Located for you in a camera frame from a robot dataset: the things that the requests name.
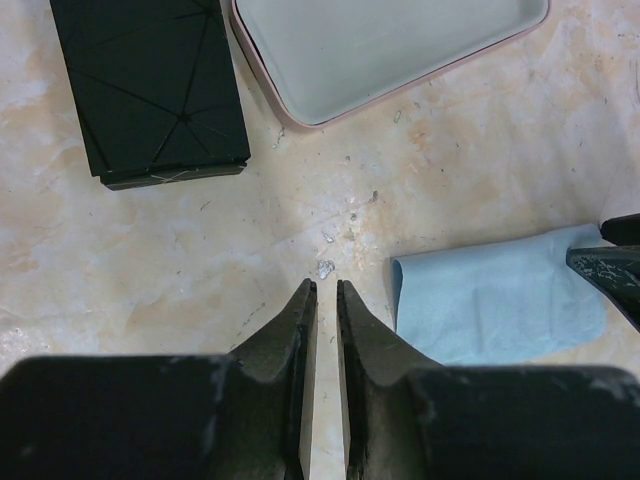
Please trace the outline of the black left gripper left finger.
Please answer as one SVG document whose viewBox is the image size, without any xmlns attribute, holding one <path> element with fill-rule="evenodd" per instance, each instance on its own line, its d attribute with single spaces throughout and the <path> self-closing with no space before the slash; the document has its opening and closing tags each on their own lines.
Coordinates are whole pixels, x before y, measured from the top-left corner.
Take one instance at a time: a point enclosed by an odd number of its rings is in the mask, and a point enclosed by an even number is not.
<svg viewBox="0 0 640 480">
<path fill-rule="evenodd" d="M 5 479 L 305 479 L 317 286 L 226 354 L 37 356 L 1 379 Z"/>
</svg>

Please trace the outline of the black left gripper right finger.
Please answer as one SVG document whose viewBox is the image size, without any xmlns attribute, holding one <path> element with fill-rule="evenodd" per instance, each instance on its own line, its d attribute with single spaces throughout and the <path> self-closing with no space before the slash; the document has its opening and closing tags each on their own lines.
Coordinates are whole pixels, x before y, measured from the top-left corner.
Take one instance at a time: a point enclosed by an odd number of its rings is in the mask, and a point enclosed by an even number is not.
<svg viewBox="0 0 640 480">
<path fill-rule="evenodd" d="M 350 479 L 635 479 L 639 384 L 607 366 L 446 367 L 337 284 Z"/>
</svg>

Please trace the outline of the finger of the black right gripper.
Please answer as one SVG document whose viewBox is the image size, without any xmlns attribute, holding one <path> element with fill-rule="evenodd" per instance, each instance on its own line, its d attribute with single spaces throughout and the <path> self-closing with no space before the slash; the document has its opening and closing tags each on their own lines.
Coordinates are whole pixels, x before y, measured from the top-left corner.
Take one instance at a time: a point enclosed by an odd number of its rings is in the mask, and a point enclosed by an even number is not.
<svg viewBox="0 0 640 480">
<path fill-rule="evenodd" d="M 567 265 L 601 292 L 639 329 L 639 214 L 611 218 L 599 227 L 609 246 L 572 248 Z"/>
</svg>

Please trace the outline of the black glasses case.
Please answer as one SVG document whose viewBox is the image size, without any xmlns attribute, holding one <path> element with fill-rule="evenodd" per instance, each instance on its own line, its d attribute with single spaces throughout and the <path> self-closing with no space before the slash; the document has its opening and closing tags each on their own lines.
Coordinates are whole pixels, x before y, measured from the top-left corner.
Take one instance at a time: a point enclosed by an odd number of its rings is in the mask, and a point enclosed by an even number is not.
<svg viewBox="0 0 640 480">
<path fill-rule="evenodd" d="M 110 190 L 237 175 L 250 146 L 215 0 L 57 0 L 92 176 Z"/>
</svg>

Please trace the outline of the pink glasses case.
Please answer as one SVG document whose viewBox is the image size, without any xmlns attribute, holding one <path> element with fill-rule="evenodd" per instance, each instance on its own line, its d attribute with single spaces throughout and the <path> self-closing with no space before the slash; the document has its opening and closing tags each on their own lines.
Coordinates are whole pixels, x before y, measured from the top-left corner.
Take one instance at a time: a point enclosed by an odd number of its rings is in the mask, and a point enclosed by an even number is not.
<svg viewBox="0 0 640 480">
<path fill-rule="evenodd" d="M 235 37 L 280 122 L 320 129 L 529 33 L 548 1 L 233 1 Z"/>
</svg>

